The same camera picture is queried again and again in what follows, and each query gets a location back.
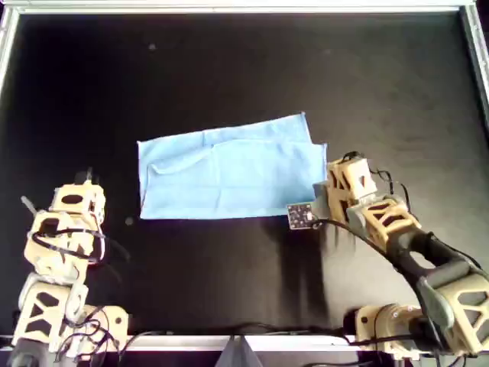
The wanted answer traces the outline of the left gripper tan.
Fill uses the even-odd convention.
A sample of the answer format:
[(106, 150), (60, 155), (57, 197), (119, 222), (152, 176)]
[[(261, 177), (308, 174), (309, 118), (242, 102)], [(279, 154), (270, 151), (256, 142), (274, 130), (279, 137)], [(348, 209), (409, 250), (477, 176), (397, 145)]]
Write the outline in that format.
[(51, 210), (79, 214), (103, 224), (105, 219), (105, 193), (94, 183), (92, 168), (78, 173), (78, 184), (64, 184), (54, 191)]

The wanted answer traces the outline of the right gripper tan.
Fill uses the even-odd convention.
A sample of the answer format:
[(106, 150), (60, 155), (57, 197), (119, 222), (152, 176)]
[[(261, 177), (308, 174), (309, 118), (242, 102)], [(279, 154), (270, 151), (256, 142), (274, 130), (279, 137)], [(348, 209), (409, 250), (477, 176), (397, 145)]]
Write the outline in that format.
[(365, 202), (377, 192), (368, 161), (338, 159), (325, 167), (326, 180), (313, 185), (316, 195), (313, 215), (318, 219), (347, 222), (347, 208)]

